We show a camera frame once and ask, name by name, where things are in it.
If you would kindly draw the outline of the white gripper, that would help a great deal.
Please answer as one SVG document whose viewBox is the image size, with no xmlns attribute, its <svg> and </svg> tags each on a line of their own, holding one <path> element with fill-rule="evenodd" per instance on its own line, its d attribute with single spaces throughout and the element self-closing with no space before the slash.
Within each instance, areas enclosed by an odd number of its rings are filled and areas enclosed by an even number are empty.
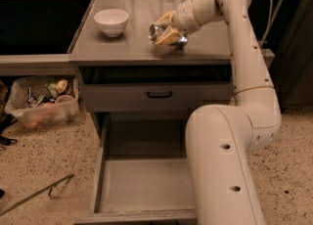
<svg viewBox="0 0 313 225">
<path fill-rule="evenodd" d="M 193 34 L 201 29 L 192 0 L 181 3 L 174 12 L 165 13 L 155 21 L 155 25 L 159 26 L 155 30 L 154 44 L 156 46 L 171 45 L 177 42 L 182 35 L 181 31 Z"/>
</svg>

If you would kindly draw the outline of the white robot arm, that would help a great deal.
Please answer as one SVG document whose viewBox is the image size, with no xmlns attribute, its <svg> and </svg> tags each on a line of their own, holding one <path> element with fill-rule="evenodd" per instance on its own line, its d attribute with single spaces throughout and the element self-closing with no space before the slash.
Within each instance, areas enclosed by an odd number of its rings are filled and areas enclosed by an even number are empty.
<svg viewBox="0 0 313 225">
<path fill-rule="evenodd" d="M 249 5 L 250 0 L 188 0 L 151 28 L 159 47 L 210 22 L 223 21 L 228 28 L 235 103 L 200 107 L 186 125 L 198 225 L 266 225 L 246 155 L 273 140 L 282 116 Z"/>
</svg>

